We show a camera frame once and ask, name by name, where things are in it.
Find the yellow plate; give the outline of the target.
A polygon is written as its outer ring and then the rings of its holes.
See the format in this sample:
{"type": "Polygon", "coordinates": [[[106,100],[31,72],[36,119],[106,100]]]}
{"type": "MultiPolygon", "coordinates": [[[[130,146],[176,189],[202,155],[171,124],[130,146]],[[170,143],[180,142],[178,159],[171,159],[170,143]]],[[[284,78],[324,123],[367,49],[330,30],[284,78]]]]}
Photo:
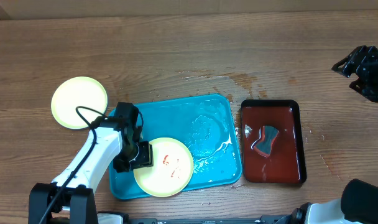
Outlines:
{"type": "Polygon", "coordinates": [[[150,141],[153,166],[134,170],[138,186],[154,197],[170,197],[181,192],[191,180],[194,169],[189,149],[173,138],[150,141]]]}
{"type": "Polygon", "coordinates": [[[51,111],[56,122],[68,129],[83,129],[83,121],[94,121],[105,113],[108,94],[99,81],[90,77],[75,77],[63,82],[54,92],[51,111]]]}

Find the orange sponge with dark scourer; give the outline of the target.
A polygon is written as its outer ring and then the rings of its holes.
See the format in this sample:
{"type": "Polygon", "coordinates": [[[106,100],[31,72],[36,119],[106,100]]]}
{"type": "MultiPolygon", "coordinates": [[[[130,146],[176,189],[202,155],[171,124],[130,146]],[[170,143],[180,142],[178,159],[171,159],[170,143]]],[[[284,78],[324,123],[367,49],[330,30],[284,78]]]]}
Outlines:
{"type": "Polygon", "coordinates": [[[259,139],[252,144],[252,149],[264,157],[269,157],[279,130],[273,126],[263,126],[259,130],[259,139]]]}

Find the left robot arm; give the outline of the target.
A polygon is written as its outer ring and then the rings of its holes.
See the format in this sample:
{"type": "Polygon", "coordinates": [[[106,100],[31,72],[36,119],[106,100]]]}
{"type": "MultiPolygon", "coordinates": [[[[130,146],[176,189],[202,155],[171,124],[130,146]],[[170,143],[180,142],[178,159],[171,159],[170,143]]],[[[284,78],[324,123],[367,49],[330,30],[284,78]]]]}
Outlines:
{"type": "Polygon", "coordinates": [[[128,216],[98,212],[95,191],[106,169],[130,172],[153,165],[152,146],[142,141],[143,115],[132,103],[119,102],[114,114],[100,113],[69,166],[49,184],[37,183],[29,195],[28,222],[128,223],[128,216]]]}

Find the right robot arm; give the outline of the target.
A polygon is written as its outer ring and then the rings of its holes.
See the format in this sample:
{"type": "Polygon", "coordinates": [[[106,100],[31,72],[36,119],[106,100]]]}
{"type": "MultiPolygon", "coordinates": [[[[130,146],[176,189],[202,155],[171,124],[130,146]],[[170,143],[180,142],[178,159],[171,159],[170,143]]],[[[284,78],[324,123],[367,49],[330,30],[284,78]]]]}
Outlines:
{"type": "MultiPolygon", "coordinates": [[[[350,88],[371,102],[378,103],[378,48],[361,45],[331,67],[347,78],[357,75],[350,88]]],[[[378,223],[378,185],[353,179],[340,199],[326,203],[305,203],[277,220],[260,218],[261,223],[378,223]]]]}

